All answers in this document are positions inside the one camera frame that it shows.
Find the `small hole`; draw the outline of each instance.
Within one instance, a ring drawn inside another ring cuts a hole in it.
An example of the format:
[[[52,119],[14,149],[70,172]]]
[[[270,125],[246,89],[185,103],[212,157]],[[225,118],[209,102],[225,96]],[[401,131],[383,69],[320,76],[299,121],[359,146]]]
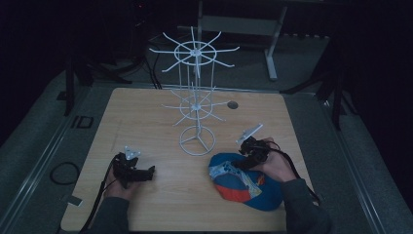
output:
[[[236,102],[236,101],[233,101],[233,100],[228,101],[227,105],[228,105],[228,107],[229,107],[230,109],[237,109],[237,108],[238,108],[237,102]]]

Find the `dark background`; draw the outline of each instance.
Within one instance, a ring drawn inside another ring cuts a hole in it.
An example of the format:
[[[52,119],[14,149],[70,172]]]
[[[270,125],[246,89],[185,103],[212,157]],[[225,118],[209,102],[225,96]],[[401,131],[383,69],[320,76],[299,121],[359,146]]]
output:
[[[291,4],[282,32],[331,37],[337,58],[347,69],[345,88],[413,210],[413,8],[401,0],[362,5],[358,1],[306,2]],[[249,4],[250,10],[228,1],[206,11],[242,13],[243,17],[273,14],[257,13],[253,3],[243,4]],[[187,0],[1,1],[0,144],[64,70],[73,48],[97,62],[139,57],[149,33],[145,26],[155,25],[173,36],[178,24],[197,24],[197,11],[196,1]],[[139,23],[142,26],[131,30]],[[328,62],[322,67],[329,68]]]

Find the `person's left hand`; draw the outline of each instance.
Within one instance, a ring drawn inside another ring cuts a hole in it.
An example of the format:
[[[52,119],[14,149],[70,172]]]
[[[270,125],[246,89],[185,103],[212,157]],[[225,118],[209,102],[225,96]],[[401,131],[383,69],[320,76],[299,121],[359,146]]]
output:
[[[104,193],[105,197],[119,197],[130,201],[133,194],[136,192],[137,187],[139,187],[140,182],[130,182],[128,183],[128,188],[122,186],[121,181],[116,180],[113,175],[113,168],[110,169],[109,174],[106,179],[106,191]]]

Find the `person's right hand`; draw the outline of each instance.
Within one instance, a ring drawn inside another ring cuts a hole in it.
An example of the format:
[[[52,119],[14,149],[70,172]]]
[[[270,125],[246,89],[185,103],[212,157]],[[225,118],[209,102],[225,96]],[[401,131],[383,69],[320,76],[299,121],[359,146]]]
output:
[[[279,149],[272,137],[264,138],[263,140],[266,141],[271,148]],[[276,151],[270,151],[267,160],[251,168],[251,170],[261,171],[278,182],[287,182],[297,178],[289,166],[288,161]]]

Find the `black cable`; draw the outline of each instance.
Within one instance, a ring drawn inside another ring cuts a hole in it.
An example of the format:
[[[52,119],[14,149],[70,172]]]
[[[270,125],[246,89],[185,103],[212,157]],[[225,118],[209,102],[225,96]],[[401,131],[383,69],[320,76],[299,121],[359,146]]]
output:
[[[64,165],[71,165],[71,166],[73,166],[73,168],[76,170],[76,179],[75,179],[75,180],[73,180],[73,181],[68,181],[68,182],[61,182],[61,181],[57,181],[57,180],[55,179],[55,177],[54,177],[55,171],[56,171],[58,168],[60,168],[61,166],[64,166]],[[79,170],[79,167],[78,167],[76,164],[74,164],[74,163],[72,163],[72,162],[63,162],[63,163],[58,164],[58,165],[55,166],[54,168],[52,168],[51,172],[49,173],[49,178],[50,178],[50,180],[51,180],[53,183],[55,183],[55,184],[58,184],[58,185],[69,185],[69,184],[75,184],[76,181],[77,181],[78,178],[79,178],[79,175],[80,175],[80,170]]]
[[[288,161],[289,166],[292,169],[292,172],[294,173],[294,175],[297,178],[301,178],[301,176],[298,174],[297,170],[295,169],[294,163],[291,160],[291,157],[289,157],[288,154],[284,153],[283,151],[281,151],[280,149],[275,149],[275,148],[271,148],[271,151],[275,151],[278,152],[282,155],[282,157],[284,157],[286,159],[286,161]],[[317,195],[309,186],[307,186],[310,195],[316,200],[316,202],[321,205],[321,199],[319,198],[319,195]]]
[[[155,47],[158,51],[161,50],[161,49],[160,49],[157,45],[155,45],[154,43],[148,42],[148,44],[151,45],[151,46],[153,46],[153,47]],[[162,85],[161,85],[161,82],[159,82],[158,77],[156,76],[156,71],[155,71],[155,67],[156,67],[156,64],[158,63],[159,56],[160,56],[160,54],[157,53],[157,55],[156,55],[156,57],[155,57],[154,65],[153,65],[152,68],[151,68],[151,66],[150,66],[150,64],[149,64],[149,62],[148,62],[148,68],[149,68],[149,74],[152,76],[153,81],[155,81],[155,84],[156,84],[156,87],[157,87],[156,89],[160,89],[160,90],[161,90],[161,89],[162,89]]]
[[[88,230],[89,225],[91,224],[92,220],[94,219],[94,214],[96,213],[97,207],[98,207],[99,204],[100,204],[100,199],[101,199],[101,197],[102,197],[102,194],[103,194],[104,190],[105,190],[110,184],[112,184],[114,181],[116,181],[116,180],[114,180],[114,181],[112,181],[108,186],[106,186],[106,187],[104,186],[105,183],[106,183],[106,180],[107,180],[107,176],[109,175],[110,169],[112,168],[112,165],[113,165],[113,161],[114,161],[114,160],[115,160],[115,158],[113,158],[113,159],[110,161],[110,164],[109,164],[109,167],[107,168],[107,171],[106,171],[106,174],[105,174],[105,176],[104,176],[104,179],[103,179],[103,181],[102,181],[101,184],[100,184],[99,192],[97,193],[96,199],[94,200],[94,207],[92,208],[91,214],[89,214],[88,220],[86,220],[85,225],[83,225],[82,229],[80,230],[80,233]]]

